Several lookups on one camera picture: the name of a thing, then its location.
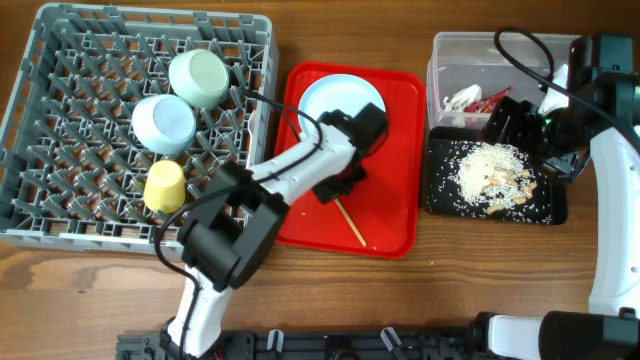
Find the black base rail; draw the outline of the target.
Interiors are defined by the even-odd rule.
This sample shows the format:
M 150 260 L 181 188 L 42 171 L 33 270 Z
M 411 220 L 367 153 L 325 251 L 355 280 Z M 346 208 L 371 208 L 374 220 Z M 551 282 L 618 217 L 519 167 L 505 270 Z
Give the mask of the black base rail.
M 221 360 L 335 360 L 335 359 L 493 359 L 471 345 L 463 327 L 377 332 L 224 331 L 204 359 Z

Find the red wrapper waste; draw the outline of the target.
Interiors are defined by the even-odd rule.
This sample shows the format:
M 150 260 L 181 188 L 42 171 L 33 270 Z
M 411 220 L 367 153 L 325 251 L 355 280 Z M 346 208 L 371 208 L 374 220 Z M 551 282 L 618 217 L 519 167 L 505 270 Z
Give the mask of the red wrapper waste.
M 497 106 L 497 104 L 512 91 L 512 87 L 507 87 L 504 90 L 487 97 L 486 99 L 471 103 L 469 106 L 464 108 L 464 111 L 466 113 L 491 113 Z

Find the wooden chopstick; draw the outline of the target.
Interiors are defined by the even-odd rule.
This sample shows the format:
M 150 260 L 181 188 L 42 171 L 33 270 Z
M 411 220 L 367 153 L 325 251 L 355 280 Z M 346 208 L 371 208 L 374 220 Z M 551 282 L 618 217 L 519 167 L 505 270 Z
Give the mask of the wooden chopstick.
M 349 227 L 353 231 L 354 235 L 357 237 L 357 239 L 360 242 L 360 244 L 362 245 L 362 247 L 366 248 L 368 246 L 366 240 L 364 239 L 364 237 L 361 234 L 360 230 L 358 229 L 358 227 L 356 226 L 356 224 L 352 220 L 352 218 L 349 215 L 349 213 L 346 211 L 346 209 L 342 205 L 341 201 L 339 199 L 335 199 L 334 203 L 338 207 L 338 209 L 339 209 L 340 213 L 342 214 L 342 216 L 344 217 L 344 219 L 347 221 Z

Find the grey plastic dishwasher rack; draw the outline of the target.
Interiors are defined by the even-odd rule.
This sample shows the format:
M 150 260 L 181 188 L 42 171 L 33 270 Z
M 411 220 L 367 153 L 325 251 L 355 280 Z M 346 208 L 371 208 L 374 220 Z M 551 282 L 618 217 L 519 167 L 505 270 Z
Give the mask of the grey plastic dishwasher rack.
M 35 18 L 1 122 L 1 238 L 28 248 L 150 254 L 165 214 L 143 188 L 160 155 L 131 126 L 141 99 L 170 94 L 169 65 L 208 50 L 230 88 L 195 111 L 192 143 L 176 155 L 199 196 L 226 162 L 246 166 L 257 111 L 263 160 L 279 50 L 263 15 L 49 3 Z

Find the mint green bowl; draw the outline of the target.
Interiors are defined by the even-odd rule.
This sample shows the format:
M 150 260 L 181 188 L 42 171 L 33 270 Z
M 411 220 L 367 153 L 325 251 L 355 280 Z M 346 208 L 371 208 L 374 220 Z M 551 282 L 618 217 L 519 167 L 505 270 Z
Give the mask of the mint green bowl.
M 169 65 L 174 93 L 197 108 L 214 108 L 226 97 L 230 75 L 226 64 L 214 53 L 194 49 L 177 55 Z

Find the white plastic fork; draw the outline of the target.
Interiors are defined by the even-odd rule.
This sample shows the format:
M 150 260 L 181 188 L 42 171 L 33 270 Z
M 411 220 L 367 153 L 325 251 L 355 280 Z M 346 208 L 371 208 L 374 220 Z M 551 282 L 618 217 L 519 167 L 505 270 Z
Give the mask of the white plastic fork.
M 248 134 L 249 134 L 249 147 L 248 147 L 248 155 L 246 160 L 246 167 L 251 167 L 256 161 L 256 153 L 258 148 L 258 137 L 257 137 L 257 124 L 258 124 L 258 115 L 257 111 L 253 110 L 248 119 Z

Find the light blue plate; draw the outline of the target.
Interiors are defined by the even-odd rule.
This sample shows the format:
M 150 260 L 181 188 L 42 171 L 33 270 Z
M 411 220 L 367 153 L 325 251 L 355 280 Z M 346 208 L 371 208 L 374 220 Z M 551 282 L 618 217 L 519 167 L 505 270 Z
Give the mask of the light blue plate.
M 306 113 L 318 123 L 325 112 L 336 110 L 350 117 L 355 125 L 347 125 L 341 118 L 336 130 L 330 130 L 324 123 L 323 134 L 342 134 L 354 139 L 377 140 L 386 133 L 388 124 L 382 96 L 368 81 L 355 75 L 334 74 L 325 76 L 311 84 L 299 101 L 298 110 Z

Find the yellow plastic cup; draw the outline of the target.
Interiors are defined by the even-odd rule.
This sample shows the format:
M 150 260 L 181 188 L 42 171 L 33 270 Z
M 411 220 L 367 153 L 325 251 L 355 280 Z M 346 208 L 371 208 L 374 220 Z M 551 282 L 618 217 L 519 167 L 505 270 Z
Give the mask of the yellow plastic cup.
M 170 160 L 154 163 L 144 186 L 145 206 L 151 211 L 176 212 L 185 203 L 185 183 L 184 172 L 178 163 Z

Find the red plastic tray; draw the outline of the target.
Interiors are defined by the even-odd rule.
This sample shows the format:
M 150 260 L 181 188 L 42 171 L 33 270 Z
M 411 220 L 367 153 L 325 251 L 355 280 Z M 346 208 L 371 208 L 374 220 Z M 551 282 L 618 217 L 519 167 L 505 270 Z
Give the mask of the red plastic tray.
M 369 257 L 402 257 L 416 238 L 426 87 L 406 72 L 303 62 L 288 76 L 285 103 L 299 104 L 313 82 L 333 74 L 355 75 L 371 83 L 385 103 L 390 123 L 382 148 L 363 162 L 366 178 L 340 198 L 364 239 L 357 238 L 338 205 L 322 204 L 309 191 L 291 206 L 277 242 Z

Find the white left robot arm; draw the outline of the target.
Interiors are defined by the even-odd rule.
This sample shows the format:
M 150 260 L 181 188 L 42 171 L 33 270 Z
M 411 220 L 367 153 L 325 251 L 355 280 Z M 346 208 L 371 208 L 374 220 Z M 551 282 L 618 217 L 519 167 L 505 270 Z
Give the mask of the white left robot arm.
M 355 116 L 333 110 L 315 131 L 249 169 L 224 164 L 204 195 L 177 211 L 177 239 L 187 279 L 178 313 L 163 327 L 170 359 L 198 359 L 213 348 L 234 290 L 266 260 L 291 205 L 312 191 L 323 203 L 348 194 L 365 177 L 361 162 L 386 140 L 384 110 L 366 104 Z

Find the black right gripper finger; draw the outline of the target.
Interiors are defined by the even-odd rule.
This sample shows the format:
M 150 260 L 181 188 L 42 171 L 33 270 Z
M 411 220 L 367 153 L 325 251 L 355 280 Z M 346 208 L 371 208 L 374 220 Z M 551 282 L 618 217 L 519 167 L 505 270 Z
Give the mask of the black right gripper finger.
M 496 108 L 482 129 L 479 139 L 486 143 L 499 143 L 503 129 L 502 110 Z
M 497 142 L 502 144 L 516 144 L 521 138 L 520 120 L 522 119 L 521 104 L 510 97 L 504 97 L 496 107 L 494 113 L 497 131 Z

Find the black waste tray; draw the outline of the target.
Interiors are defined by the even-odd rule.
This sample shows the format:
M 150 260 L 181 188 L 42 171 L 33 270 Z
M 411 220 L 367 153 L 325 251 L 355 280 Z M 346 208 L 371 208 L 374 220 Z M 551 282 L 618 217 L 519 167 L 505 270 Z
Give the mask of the black waste tray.
M 421 202 L 427 212 L 466 218 L 485 218 L 534 224 L 560 225 L 567 220 L 566 186 L 551 181 L 541 169 L 533 167 L 525 154 L 518 157 L 537 183 L 526 203 L 487 213 L 488 202 L 471 205 L 463 199 L 454 181 L 458 162 L 481 143 L 479 129 L 439 126 L 429 131 L 423 151 Z

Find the light blue small bowl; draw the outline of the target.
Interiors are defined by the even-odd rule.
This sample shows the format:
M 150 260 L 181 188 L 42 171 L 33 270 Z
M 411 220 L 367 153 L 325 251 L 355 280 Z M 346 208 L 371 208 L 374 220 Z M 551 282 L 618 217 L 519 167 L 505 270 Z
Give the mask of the light blue small bowl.
M 153 95 L 138 102 L 132 113 L 135 136 L 147 149 L 175 155 L 187 148 L 195 136 L 193 109 L 181 98 Z

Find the pile of white rice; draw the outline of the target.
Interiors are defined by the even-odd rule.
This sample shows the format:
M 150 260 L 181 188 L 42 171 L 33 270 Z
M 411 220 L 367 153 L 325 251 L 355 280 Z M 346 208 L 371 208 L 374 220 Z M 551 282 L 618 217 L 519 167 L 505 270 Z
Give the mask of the pile of white rice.
M 530 178 L 521 177 L 527 169 L 518 156 L 525 153 L 511 145 L 480 143 L 458 162 L 459 170 L 454 181 L 460 186 L 463 199 L 471 205 L 488 202 L 489 206 L 502 204 L 505 209 L 511 209 L 516 206 L 514 198 L 524 197 L 521 187 L 535 182 L 532 175 Z M 498 178 L 500 184 L 491 186 L 489 177 Z M 516 180 L 519 186 L 509 186 L 506 183 L 508 179 Z

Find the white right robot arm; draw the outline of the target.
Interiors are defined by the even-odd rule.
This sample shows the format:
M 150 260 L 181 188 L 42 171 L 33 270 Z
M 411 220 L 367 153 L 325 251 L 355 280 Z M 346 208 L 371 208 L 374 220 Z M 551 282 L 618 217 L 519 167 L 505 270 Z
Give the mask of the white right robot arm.
M 483 141 L 518 147 L 537 160 L 586 150 L 598 199 L 596 273 L 585 313 L 541 318 L 481 313 L 470 326 L 472 353 L 510 359 L 636 359 L 639 356 L 639 76 L 628 35 L 596 33 L 570 45 L 568 80 L 553 83 L 497 51 L 544 90 L 568 97 L 540 115 L 529 102 L 504 98 Z

